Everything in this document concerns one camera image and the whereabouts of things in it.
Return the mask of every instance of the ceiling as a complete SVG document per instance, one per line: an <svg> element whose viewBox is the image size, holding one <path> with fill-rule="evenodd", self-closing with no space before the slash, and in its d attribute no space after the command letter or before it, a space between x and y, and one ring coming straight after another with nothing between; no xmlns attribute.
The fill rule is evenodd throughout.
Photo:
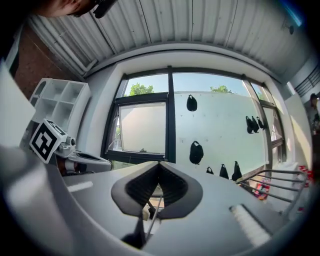
<svg viewBox="0 0 320 256"><path fill-rule="evenodd" d="M258 62L283 81L312 53L302 29L295 27L291 35L284 24L294 26L294 22L280 6L264 0L118 0L101 19L90 12L80 18L33 16L29 23L53 53L82 77L85 68L114 56L172 42L203 44L212 52L217 47L228 49Z"/></svg>

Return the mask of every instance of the cubby shelf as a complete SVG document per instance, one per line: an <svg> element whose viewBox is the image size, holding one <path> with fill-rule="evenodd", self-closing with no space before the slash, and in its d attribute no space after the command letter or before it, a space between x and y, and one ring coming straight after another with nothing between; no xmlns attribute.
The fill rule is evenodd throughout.
<svg viewBox="0 0 320 256"><path fill-rule="evenodd" d="M52 120L68 136L76 138L90 96L85 82L42 78L30 98L35 107L32 121Z"/></svg>

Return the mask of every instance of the hanging black bag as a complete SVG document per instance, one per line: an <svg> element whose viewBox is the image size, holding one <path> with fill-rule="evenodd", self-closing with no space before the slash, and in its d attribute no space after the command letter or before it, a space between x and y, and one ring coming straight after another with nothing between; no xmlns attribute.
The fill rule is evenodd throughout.
<svg viewBox="0 0 320 256"><path fill-rule="evenodd" d="M237 179L240 179L242 177L242 174L241 174L241 171L240 171L240 167L239 167L239 164L237 161L235 161L235 164L234 164L234 172L232 174L232 180L234 182L237 181Z"/></svg>
<svg viewBox="0 0 320 256"><path fill-rule="evenodd" d="M260 128L261 128L262 130L266 129L265 125L261 122L259 116L257 116L256 119L258 120L258 124L259 124Z"/></svg>
<svg viewBox="0 0 320 256"><path fill-rule="evenodd" d="M201 159L204 157L204 150L198 141L194 141L190 147L190 162L198 165Z"/></svg>
<svg viewBox="0 0 320 256"><path fill-rule="evenodd" d="M254 116L252 116L252 123L253 123L253 131L256 133L256 134L258 134L259 132L258 132L258 130L260 129L259 128L259 125L258 125L258 123L257 123L257 121L256 121L256 119L254 118Z"/></svg>
<svg viewBox="0 0 320 256"><path fill-rule="evenodd" d="M252 123L251 119L246 116L245 117L245 120L246 120L246 131L248 132L248 134L253 134L253 130L254 130L254 124Z"/></svg>
<svg viewBox="0 0 320 256"><path fill-rule="evenodd" d="M198 103L197 103L196 99L191 94L188 96L188 99L186 101L186 108L189 111L196 111L198 108Z"/></svg>
<svg viewBox="0 0 320 256"><path fill-rule="evenodd" d="M221 169L220 169L220 177L229 180L229 175L228 175L227 169L224 164L222 164Z"/></svg>
<svg viewBox="0 0 320 256"><path fill-rule="evenodd" d="M212 169L211 169L210 166L206 169L206 173L207 173L207 174L213 174L213 175L214 175L214 172L212 171Z"/></svg>

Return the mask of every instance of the sky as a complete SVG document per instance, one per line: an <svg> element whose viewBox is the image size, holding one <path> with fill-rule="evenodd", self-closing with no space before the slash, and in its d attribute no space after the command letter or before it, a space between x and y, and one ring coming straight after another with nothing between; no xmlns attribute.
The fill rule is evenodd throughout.
<svg viewBox="0 0 320 256"><path fill-rule="evenodd" d="M168 91L168 74L156 74L150 76L142 76L130 79L125 90L125 94L129 95L131 86L136 83L146 87L153 86L155 93ZM228 90L238 95L249 96L247 89L242 81L236 78L206 74L206 73L174 73L173 87L175 92L198 91L210 92L210 87L218 88L226 86Z"/></svg>

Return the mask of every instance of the brick wall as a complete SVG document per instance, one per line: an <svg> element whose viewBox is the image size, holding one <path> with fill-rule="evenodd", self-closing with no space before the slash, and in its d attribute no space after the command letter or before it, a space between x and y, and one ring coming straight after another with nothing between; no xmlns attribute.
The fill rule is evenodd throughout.
<svg viewBox="0 0 320 256"><path fill-rule="evenodd" d="M37 34L26 25L19 44L19 67L14 79L29 99L41 78L78 81L46 47Z"/></svg>

